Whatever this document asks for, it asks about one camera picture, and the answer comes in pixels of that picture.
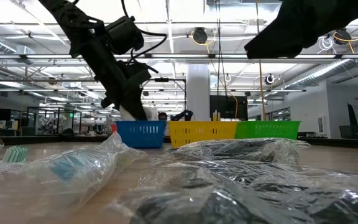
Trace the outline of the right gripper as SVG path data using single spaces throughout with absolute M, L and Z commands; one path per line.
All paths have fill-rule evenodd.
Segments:
M 277 19 L 244 46 L 249 59 L 293 58 L 319 36 L 358 19 L 358 0 L 285 0 Z

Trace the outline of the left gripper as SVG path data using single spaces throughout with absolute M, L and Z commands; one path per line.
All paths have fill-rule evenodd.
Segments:
M 102 101 L 103 108 L 110 104 L 119 105 L 123 120 L 146 121 L 139 85 L 151 78 L 152 69 L 144 63 L 127 64 L 116 60 L 109 46 L 109 36 L 85 36 L 85 61 L 106 90 L 106 98 Z

